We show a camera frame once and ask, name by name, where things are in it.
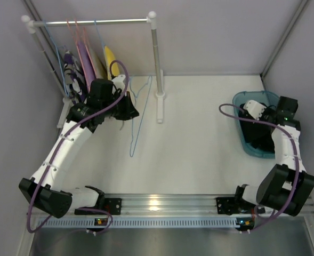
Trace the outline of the black trousers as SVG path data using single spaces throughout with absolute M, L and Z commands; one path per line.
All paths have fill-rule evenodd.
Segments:
M 244 109 L 243 111 L 239 111 L 238 117 L 255 120 Z M 260 157 L 275 153 L 274 142 L 271 138 L 272 128 L 270 126 L 257 122 L 247 122 L 242 120 L 239 120 L 239 123 L 244 141 L 250 148 L 259 151 Z

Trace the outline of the light blue wire hanger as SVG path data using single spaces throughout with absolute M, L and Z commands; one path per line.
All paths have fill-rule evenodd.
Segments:
M 152 81 L 153 81 L 153 77 L 148 76 L 147 80 L 145 81 L 145 83 L 143 85 L 141 85 L 138 89 L 134 89 L 133 88 L 133 78 L 134 78 L 134 76 L 130 77 L 130 81 L 129 81 L 129 89 L 133 95 L 133 106 L 136 107 L 137 103 L 139 103 L 139 101 L 141 99 L 141 97 L 140 97 L 141 92 L 146 92 L 147 95 L 144 98 L 143 109 L 142 109 L 142 112 L 140 113 L 140 115 L 138 117 L 138 122 L 136 123 L 135 120 L 131 121 L 131 142 L 130 142 L 130 148 L 129 148 L 129 157 L 130 158 L 133 158 L 135 155 L 135 151 L 136 151 L 136 147 L 138 144 L 142 123 L 143 123 L 144 116 L 146 113 L 147 103 L 149 101 Z

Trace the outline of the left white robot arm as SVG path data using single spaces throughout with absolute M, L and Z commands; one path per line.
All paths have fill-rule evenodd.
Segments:
M 84 102 L 73 105 L 62 132 L 45 161 L 31 178 L 23 178 L 19 189 L 31 206 L 62 218 L 69 211 L 101 209 L 104 192 L 92 186 L 63 191 L 65 177 L 82 145 L 107 117 L 119 121 L 138 117 L 127 90 L 125 75 L 111 80 L 95 79 Z

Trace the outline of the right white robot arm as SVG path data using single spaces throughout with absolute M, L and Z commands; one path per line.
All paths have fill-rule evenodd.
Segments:
M 270 135 L 275 165 L 257 186 L 243 184 L 236 188 L 236 204 L 265 206 L 297 216 L 314 188 L 314 176 L 307 173 L 300 155 L 301 124 L 295 119 L 298 101 L 281 96 L 274 108 L 255 100 L 234 105 L 239 114 L 234 119 L 247 123 L 248 130 L 258 138 L 261 132 Z

